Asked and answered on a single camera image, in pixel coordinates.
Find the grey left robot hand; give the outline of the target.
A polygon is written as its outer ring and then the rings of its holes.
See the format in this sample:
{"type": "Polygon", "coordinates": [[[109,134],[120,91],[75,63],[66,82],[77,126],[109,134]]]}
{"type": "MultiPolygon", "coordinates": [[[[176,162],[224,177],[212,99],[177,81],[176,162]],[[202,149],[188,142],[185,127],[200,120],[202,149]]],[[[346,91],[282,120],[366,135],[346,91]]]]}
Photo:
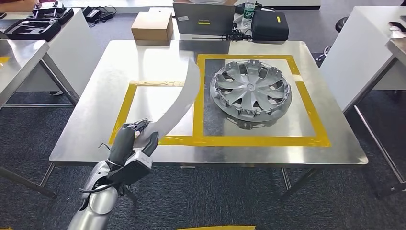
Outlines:
{"type": "MultiPolygon", "coordinates": [[[[125,166],[127,159],[134,153],[133,148],[136,132],[143,132],[148,124],[148,120],[142,119],[134,123],[124,123],[121,126],[114,139],[109,158],[106,161],[111,171],[125,166]]],[[[149,136],[147,143],[141,142],[144,148],[139,152],[137,159],[149,169],[152,167],[151,155],[158,146],[158,140],[159,133],[153,132],[149,136]]]]}

